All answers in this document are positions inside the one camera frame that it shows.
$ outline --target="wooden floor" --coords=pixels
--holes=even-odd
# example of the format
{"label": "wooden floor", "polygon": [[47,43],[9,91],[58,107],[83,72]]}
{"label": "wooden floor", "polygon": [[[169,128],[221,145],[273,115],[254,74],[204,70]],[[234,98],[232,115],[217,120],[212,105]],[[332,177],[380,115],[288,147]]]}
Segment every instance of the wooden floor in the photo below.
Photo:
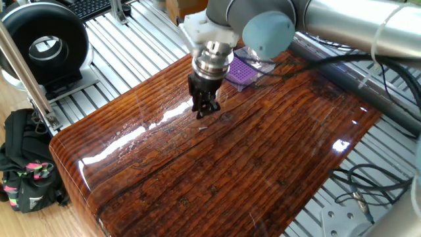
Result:
{"label": "wooden floor", "polygon": [[[11,111],[30,108],[26,93],[11,87],[0,78],[0,145],[5,142],[3,124]],[[59,207],[54,204],[35,213],[14,212],[9,203],[0,203],[0,236],[46,237],[87,236],[72,204]]]}

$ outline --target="wire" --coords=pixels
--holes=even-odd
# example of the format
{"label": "wire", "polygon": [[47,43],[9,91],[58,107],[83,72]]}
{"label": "wire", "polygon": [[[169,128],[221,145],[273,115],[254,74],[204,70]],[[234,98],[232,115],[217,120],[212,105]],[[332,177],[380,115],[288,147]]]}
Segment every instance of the wire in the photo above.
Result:
{"label": "wire", "polygon": [[[332,171],[331,171],[331,175],[330,175],[330,177],[332,178],[332,179],[336,179],[336,180],[339,180],[339,181],[342,181],[342,182],[345,182],[346,181],[346,179],[343,179],[342,177],[340,177],[340,176],[338,176],[338,175],[336,175],[336,174],[334,174],[334,172],[342,172],[342,173],[344,173],[344,174],[346,174],[346,175],[348,175],[350,172],[349,171],[347,171],[347,170],[345,170],[345,169],[341,169],[341,168],[334,168],[334,169],[332,169]],[[359,178],[359,179],[361,179],[362,181],[364,181],[364,182],[366,182],[367,184],[369,184],[369,185],[371,185],[371,186],[373,186],[373,187],[379,187],[377,184],[375,184],[373,181],[371,181],[371,180],[369,180],[369,179],[367,179],[366,177],[364,177],[364,176],[361,176],[361,175],[359,175],[359,174],[356,174],[356,173],[354,173],[354,172],[352,172],[351,173],[351,175],[352,176],[355,176],[355,177],[357,177],[357,178]],[[394,202],[394,200],[389,196],[389,194],[387,194],[387,192],[386,191],[379,191],[379,192],[381,192],[382,194],[383,194],[383,196],[384,196],[384,198],[385,199],[387,199],[390,203],[393,203]]]}
{"label": "wire", "polygon": [[[369,169],[375,169],[377,171],[380,171],[384,175],[386,175],[386,176],[390,177],[391,179],[395,180],[396,182],[398,182],[398,184],[390,185],[390,186],[378,186],[373,181],[355,173],[356,170],[361,169],[361,168],[369,168]],[[342,178],[342,177],[336,175],[335,172],[342,172],[342,173],[347,175],[347,178]],[[352,177],[359,178],[360,180],[366,182],[370,186],[361,184],[359,182],[355,182],[352,179]],[[355,165],[353,168],[349,169],[348,171],[345,170],[345,169],[341,169],[341,168],[334,168],[334,169],[331,170],[330,178],[333,179],[333,180],[338,180],[340,182],[343,182],[345,184],[350,185],[351,189],[358,189],[359,188],[359,189],[362,189],[362,190],[381,192],[381,194],[373,194],[373,193],[369,193],[369,192],[363,192],[361,194],[371,195],[371,196],[381,196],[381,197],[387,199],[387,203],[368,203],[367,201],[352,197],[353,193],[350,192],[350,193],[345,193],[345,194],[342,194],[342,195],[336,197],[335,198],[336,203],[343,203],[344,201],[353,199],[353,200],[357,200],[357,201],[361,201],[363,203],[366,203],[367,205],[377,205],[377,206],[394,205],[397,201],[400,200],[402,195],[406,191],[408,191],[408,189],[410,188],[410,185],[412,183],[412,180],[413,180],[413,178],[410,178],[408,180],[403,180],[403,179],[399,178],[398,176],[394,175],[393,173],[391,173],[391,172],[389,172],[389,171],[387,171],[387,170],[385,170],[381,167],[378,167],[376,165],[372,165],[372,164]],[[393,191],[393,190],[398,190],[398,189],[402,189],[402,191],[395,199],[392,199],[390,197],[390,195],[387,194],[388,191]],[[339,198],[342,198],[343,196],[346,196],[346,195],[350,195],[351,197],[350,198],[348,197],[344,200],[338,201]]]}
{"label": "wire", "polygon": [[[384,196],[381,195],[381,194],[373,194],[373,193],[369,193],[369,192],[362,192],[361,194],[363,194],[363,195],[371,195],[371,196],[379,196],[379,197],[383,197],[384,198]],[[350,195],[351,196],[351,195],[353,195],[353,193],[349,192],[349,193],[344,193],[344,194],[341,194],[341,195],[337,196],[335,198],[335,203],[341,204],[341,203],[344,203],[344,202],[346,202],[348,200],[356,200],[356,201],[361,201],[362,203],[365,203],[367,205],[373,205],[373,206],[382,206],[382,207],[384,207],[384,206],[387,206],[387,205],[390,205],[391,204],[390,202],[388,202],[388,203],[370,203],[368,201],[365,201],[365,200],[362,200],[362,199],[358,199],[358,198],[355,198],[355,197],[350,197],[350,198],[348,197],[348,198],[345,198],[345,199],[339,201],[340,198],[342,198],[342,197],[344,197],[346,195]]]}

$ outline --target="clear plastic container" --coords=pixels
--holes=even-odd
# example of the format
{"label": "clear plastic container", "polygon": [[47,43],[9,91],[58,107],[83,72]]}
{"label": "clear plastic container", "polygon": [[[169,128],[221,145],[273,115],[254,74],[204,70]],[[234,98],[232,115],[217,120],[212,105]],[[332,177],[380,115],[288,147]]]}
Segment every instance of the clear plastic container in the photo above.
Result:
{"label": "clear plastic container", "polygon": [[[234,51],[238,57],[260,60],[256,52],[249,47],[243,47]],[[262,63],[247,61],[252,67],[259,69],[263,72],[271,72],[275,69],[275,64],[272,63]],[[231,81],[231,85],[239,92],[246,88],[249,84],[256,82],[263,73],[257,72],[255,69],[249,67],[247,64],[239,60],[237,57],[234,57],[232,64],[230,65],[230,72],[227,75],[227,79]]]}

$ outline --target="white cable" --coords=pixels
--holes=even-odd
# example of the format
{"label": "white cable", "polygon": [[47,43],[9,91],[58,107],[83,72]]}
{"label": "white cable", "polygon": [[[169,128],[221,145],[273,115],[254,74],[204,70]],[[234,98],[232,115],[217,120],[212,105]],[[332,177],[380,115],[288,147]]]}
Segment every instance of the white cable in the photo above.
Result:
{"label": "white cable", "polygon": [[418,205],[418,202],[416,200],[416,182],[418,180],[418,175],[415,175],[414,180],[412,181],[412,186],[410,188],[410,201],[412,202],[412,208],[414,208],[414,212],[421,220],[421,208]]}
{"label": "white cable", "polygon": [[368,78],[371,77],[373,74],[379,74],[381,66],[376,60],[376,51],[377,51],[377,43],[379,41],[380,35],[382,34],[383,30],[386,28],[386,24],[389,22],[389,20],[396,15],[400,10],[402,10],[404,7],[407,7],[411,5],[411,3],[405,3],[402,5],[399,5],[395,10],[393,10],[389,16],[379,25],[379,28],[377,28],[376,33],[374,34],[373,42],[371,43],[371,58],[374,61],[374,66],[370,69],[370,72],[364,77],[362,82],[359,84],[358,88],[361,89],[363,85],[367,82]]}

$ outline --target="cardboard box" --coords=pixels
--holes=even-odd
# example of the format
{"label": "cardboard box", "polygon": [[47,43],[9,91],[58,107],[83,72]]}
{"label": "cardboard box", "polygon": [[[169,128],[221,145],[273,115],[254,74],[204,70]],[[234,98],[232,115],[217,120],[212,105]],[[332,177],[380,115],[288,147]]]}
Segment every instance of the cardboard box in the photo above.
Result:
{"label": "cardboard box", "polygon": [[206,9],[208,0],[166,0],[166,12],[174,24],[177,16],[184,19],[186,15],[198,13]]}

